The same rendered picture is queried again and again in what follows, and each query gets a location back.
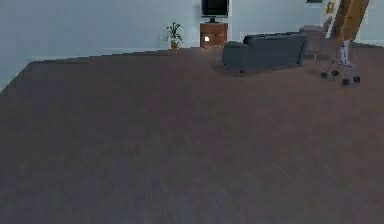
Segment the dark grey sofa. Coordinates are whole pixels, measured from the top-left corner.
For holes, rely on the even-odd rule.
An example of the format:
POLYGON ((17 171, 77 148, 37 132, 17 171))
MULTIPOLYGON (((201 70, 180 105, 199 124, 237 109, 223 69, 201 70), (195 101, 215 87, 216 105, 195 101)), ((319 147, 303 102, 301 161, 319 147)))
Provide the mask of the dark grey sofa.
POLYGON ((224 45, 222 63, 244 73, 248 69, 300 65, 307 50, 302 32, 246 35, 224 45))

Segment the brown wooden television stand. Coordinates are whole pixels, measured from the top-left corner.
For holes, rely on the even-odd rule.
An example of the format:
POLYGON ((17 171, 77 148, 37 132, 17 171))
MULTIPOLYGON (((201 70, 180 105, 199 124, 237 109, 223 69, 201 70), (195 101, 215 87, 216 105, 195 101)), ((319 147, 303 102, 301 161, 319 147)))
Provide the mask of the brown wooden television stand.
POLYGON ((201 23, 200 46, 202 48, 221 47, 227 42, 227 23, 201 23))

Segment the black television set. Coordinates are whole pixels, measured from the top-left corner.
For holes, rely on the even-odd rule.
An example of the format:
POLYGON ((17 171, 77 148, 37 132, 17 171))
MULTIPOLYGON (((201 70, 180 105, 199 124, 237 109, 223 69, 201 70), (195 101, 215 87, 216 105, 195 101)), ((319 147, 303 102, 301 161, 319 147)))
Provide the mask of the black television set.
POLYGON ((229 15, 229 0, 201 0, 201 17, 209 18, 215 23, 216 18, 227 18, 229 15))

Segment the green house plant in pot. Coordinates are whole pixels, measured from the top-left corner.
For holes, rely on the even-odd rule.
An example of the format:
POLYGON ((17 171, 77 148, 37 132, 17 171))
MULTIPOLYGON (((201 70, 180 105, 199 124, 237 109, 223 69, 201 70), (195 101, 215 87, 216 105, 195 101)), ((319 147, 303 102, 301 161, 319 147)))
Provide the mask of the green house plant in pot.
POLYGON ((166 27, 166 40, 170 41, 172 51, 177 51, 179 49, 180 44, 183 42, 183 38, 178 32, 180 28, 182 28, 182 25, 176 22, 173 22, 171 25, 166 27))

